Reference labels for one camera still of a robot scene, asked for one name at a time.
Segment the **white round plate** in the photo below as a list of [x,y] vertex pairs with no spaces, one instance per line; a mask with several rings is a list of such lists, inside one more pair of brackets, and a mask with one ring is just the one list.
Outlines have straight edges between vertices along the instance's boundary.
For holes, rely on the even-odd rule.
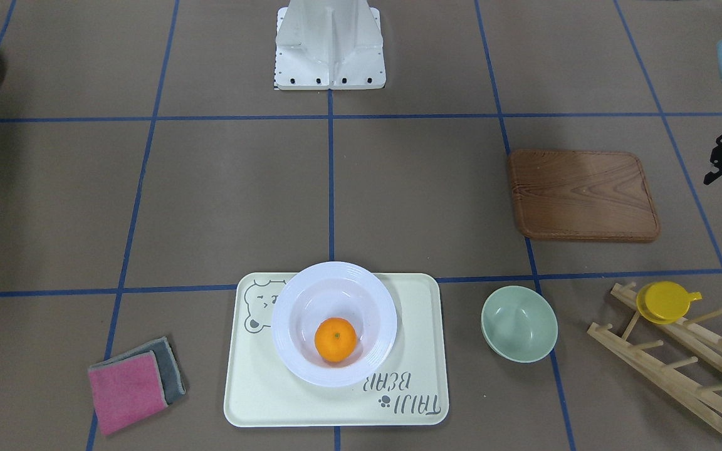
[[[318,353],[315,335],[326,320],[347,320],[355,348],[332,363]],[[392,295],[381,280],[348,262],[322,262],[284,285],[273,308],[273,344],[284,365],[318,387],[347,387],[363,381],[389,357],[399,321]]]

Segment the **orange fruit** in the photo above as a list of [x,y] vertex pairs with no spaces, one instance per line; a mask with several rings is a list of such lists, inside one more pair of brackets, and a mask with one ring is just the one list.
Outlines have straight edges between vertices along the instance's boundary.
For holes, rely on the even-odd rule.
[[357,333],[349,320],[339,317],[325,319],[313,335],[319,356],[329,363],[340,363],[355,351]]

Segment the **cream bear tray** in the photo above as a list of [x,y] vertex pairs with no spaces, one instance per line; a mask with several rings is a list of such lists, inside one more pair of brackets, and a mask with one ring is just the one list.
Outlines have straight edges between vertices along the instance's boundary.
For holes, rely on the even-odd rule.
[[271,300],[292,273],[238,283],[223,413],[236,427],[422,426],[450,411],[439,286],[415,273],[380,273],[399,330],[389,357],[363,382],[322,388],[289,371],[271,333]]

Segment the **yellow cup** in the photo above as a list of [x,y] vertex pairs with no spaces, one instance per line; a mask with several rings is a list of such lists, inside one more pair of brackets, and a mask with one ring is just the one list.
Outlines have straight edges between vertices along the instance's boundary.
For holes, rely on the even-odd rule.
[[690,292],[671,281],[643,286],[636,294],[636,306],[644,319],[655,324],[671,324],[682,319],[691,305],[702,300],[700,292]]

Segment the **wooden cutting board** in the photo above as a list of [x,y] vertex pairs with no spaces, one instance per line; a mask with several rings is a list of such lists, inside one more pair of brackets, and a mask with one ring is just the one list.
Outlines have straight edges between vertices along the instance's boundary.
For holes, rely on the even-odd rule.
[[527,149],[507,160],[514,219],[528,239],[654,242],[660,220],[630,152]]

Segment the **wooden dish rack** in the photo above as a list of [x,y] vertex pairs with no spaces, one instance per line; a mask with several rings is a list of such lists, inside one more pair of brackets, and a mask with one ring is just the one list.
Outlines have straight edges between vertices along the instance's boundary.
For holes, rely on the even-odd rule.
[[[685,314],[671,324],[655,324],[638,312],[636,294],[640,289],[634,283],[613,285],[610,295],[633,315],[622,333],[614,333],[610,324],[592,323],[587,329],[588,336],[722,435],[722,336],[704,326],[704,321],[722,315],[722,309],[692,319]],[[630,335],[642,321],[689,351],[689,356],[663,362],[650,354],[651,349],[664,344],[662,340],[631,343]]]

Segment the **green bowl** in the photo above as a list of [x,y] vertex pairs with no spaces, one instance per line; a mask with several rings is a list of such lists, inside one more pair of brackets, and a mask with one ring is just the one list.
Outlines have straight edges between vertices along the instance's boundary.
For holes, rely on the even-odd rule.
[[534,363],[549,356],[558,343],[558,318],[550,303],[525,286],[502,286],[485,299],[481,333],[498,356]]

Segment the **pink and grey cloth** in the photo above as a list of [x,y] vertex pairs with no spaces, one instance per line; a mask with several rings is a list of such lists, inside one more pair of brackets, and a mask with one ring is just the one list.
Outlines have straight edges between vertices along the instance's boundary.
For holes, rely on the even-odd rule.
[[165,336],[89,366],[88,379],[104,435],[160,413],[187,392]]

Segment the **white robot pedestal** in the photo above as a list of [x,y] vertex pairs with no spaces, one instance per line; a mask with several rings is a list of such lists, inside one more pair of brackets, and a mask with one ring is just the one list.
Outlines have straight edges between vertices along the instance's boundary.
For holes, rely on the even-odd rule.
[[273,86],[377,90],[387,82],[380,12],[367,1],[291,1],[277,12]]

